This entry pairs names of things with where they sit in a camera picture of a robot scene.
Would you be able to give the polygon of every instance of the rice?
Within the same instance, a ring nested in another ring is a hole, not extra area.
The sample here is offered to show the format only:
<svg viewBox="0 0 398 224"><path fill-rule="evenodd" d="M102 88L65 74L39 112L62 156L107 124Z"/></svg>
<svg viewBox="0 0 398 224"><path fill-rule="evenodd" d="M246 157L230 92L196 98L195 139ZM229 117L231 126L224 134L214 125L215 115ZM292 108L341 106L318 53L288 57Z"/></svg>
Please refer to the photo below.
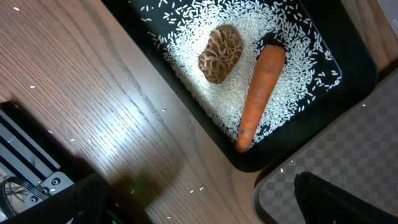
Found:
<svg viewBox="0 0 398 224"><path fill-rule="evenodd" d="M302 112L305 106L299 106L300 102L307 102L308 105L313 103L316 98L315 86L328 91L340 83L338 77L341 75L332 70L326 79L324 72L315 72L317 60L333 60L332 55L320 35L312 30L310 19L295 11L298 9L297 4L276 1L268 5L257 0L220 0L218 3L210 0L193 1L191 6L178 7L181 18L173 18L168 22L178 24L175 30L168 33L169 42L164 38L167 52L163 56L207 115L232 141L236 141L257 58L269 40L275 39L283 44L287 50L286 64L262 115L253 145L284 125L296 113ZM290 11L295 11L292 14L294 19L289 16ZM208 82L198 68L198 57L207 45L210 32L223 24L237 28L244 48L227 79L215 85ZM332 82L325 84L323 79L329 82L330 77Z"/></svg>

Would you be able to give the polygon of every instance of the wooden table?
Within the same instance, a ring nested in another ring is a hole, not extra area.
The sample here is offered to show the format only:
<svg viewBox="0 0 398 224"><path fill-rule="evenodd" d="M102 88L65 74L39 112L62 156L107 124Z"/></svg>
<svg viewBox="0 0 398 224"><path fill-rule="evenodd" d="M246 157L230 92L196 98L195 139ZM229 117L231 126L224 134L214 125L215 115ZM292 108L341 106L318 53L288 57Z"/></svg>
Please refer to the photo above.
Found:
<svg viewBox="0 0 398 224"><path fill-rule="evenodd" d="M394 68L398 37L377 1L343 2L380 71ZM258 173L229 163L100 0L3 0L0 21L0 100L103 175L130 216L258 223Z"/></svg>

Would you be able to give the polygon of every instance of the carrot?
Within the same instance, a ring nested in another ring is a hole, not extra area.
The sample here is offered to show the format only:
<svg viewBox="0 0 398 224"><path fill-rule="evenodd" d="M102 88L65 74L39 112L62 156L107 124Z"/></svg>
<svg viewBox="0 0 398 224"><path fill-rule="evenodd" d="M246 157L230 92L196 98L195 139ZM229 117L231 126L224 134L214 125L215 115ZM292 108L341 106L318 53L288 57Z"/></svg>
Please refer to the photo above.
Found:
<svg viewBox="0 0 398 224"><path fill-rule="evenodd" d="M245 152L250 146L284 63L285 50L282 47L268 45L260 54L239 127L236 142L239 153Z"/></svg>

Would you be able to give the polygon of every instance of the black cable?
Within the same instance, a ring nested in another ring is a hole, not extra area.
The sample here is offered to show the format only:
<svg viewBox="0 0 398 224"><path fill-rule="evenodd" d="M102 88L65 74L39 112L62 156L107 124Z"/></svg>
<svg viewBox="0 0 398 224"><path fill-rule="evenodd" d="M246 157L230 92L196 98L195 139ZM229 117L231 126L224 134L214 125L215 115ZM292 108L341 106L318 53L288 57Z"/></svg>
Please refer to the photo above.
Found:
<svg viewBox="0 0 398 224"><path fill-rule="evenodd" d="M31 183L21 180L17 177L10 177L7 179L8 182L12 182L15 184L20 185L21 187L24 187L26 190L28 190L30 193L34 194L36 197L45 200L50 197L50 195L43 194L39 190L37 190Z"/></svg>
<svg viewBox="0 0 398 224"><path fill-rule="evenodd" d="M3 210L4 214L7 216L7 218L12 218L17 215L17 213L12 208L12 205L8 201L8 198L6 195L7 182L12 182L12 183L20 185L21 187L25 188L30 193L35 195L37 198L40 198L42 200L45 200L50 197L49 194L43 194L42 192L37 190L31 183L29 183L25 180L21 180L18 177L9 177L0 183L0 207Z"/></svg>
<svg viewBox="0 0 398 224"><path fill-rule="evenodd" d="M7 184L7 179L3 180L0 183L0 207L3 210L4 214L7 216L7 218L11 218L15 216L15 212L13 211L6 195L6 184Z"/></svg>

